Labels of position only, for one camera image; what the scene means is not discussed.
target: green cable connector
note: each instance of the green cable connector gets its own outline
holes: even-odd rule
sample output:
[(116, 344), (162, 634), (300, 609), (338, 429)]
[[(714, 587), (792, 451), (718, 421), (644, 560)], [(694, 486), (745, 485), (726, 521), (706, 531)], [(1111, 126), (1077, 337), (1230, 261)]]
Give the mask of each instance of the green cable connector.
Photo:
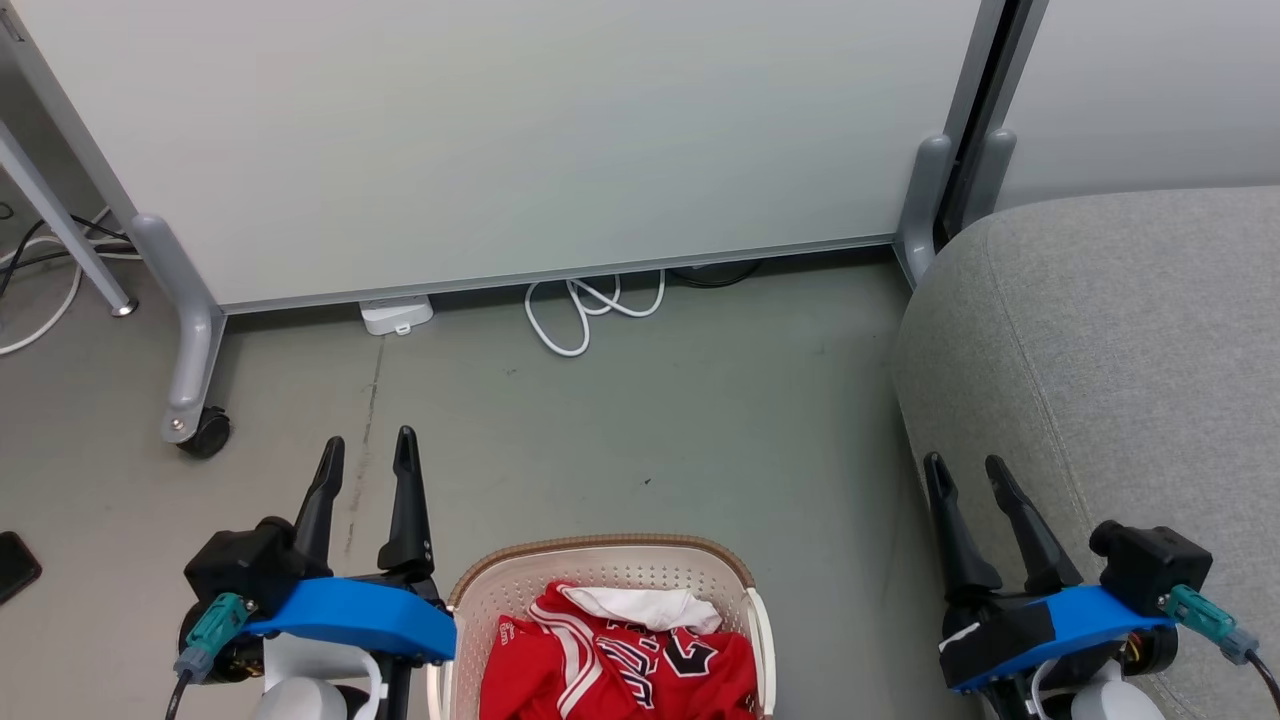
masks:
[(1175, 585), (1160, 600), (1158, 607), (1178, 624), (1208, 638), (1236, 665), (1247, 664), (1245, 653), (1258, 650), (1258, 638), (1238, 628), (1228, 611), (1187, 585)]
[(214, 667), (214, 659), (227, 643), (244, 629), (252, 605), (236, 593), (218, 596), (187, 633), (187, 647), (173, 669), (180, 676), (191, 673), (191, 683), (200, 684)]

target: laundry basket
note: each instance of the laundry basket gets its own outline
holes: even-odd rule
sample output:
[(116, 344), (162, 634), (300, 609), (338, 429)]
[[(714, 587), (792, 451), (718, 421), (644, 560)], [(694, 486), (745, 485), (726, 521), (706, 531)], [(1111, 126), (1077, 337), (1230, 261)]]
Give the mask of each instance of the laundry basket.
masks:
[(716, 606), (722, 630), (746, 635), (755, 652), (756, 717), (773, 716), (777, 680), (773, 634), (746, 565), (710, 541), (689, 536), (590, 536), (508, 547), (476, 562), (449, 596), (458, 626), (452, 662), (428, 666), (431, 720), (476, 720), (480, 680), (498, 616), (529, 619), (529, 606), (553, 580), (585, 587), (689, 588)]

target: red clothing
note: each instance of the red clothing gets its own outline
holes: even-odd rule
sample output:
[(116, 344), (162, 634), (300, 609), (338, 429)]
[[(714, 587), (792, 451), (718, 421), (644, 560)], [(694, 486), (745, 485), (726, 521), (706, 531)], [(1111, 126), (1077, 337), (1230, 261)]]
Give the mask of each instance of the red clothing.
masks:
[(586, 615), (550, 583), (503, 615), (480, 720), (751, 720), (755, 656), (737, 633), (650, 633)]

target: gray upholstery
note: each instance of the gray upholstery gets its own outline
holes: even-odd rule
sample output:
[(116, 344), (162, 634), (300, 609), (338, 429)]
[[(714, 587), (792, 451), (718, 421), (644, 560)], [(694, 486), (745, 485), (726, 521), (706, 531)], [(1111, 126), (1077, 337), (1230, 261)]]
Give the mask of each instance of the gray upholstery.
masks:
[[(1102, 520), (1215, 556), (1204, 593), (1280, 665), (1280, 188), (1080, 197), (986, 218), (911, 299), (895, 382), (1006, 588), (1024, 579), (983, 457), (1005, 457), (1089, 582)], [(1169, 717), (1275, 715), (1252, 667), (1183, 633), (1144, 683)]]

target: white partition panel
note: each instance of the white partition panel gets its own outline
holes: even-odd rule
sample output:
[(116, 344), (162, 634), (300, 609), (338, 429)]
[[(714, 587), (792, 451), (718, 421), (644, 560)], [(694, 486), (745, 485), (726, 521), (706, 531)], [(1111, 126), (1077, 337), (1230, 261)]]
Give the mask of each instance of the white partition panel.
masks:
[(1280, 183), (1280, 3), (1051, 0), (997, 208)]
[(14, 0), (221, 305), (891, 233), (979, 0)]

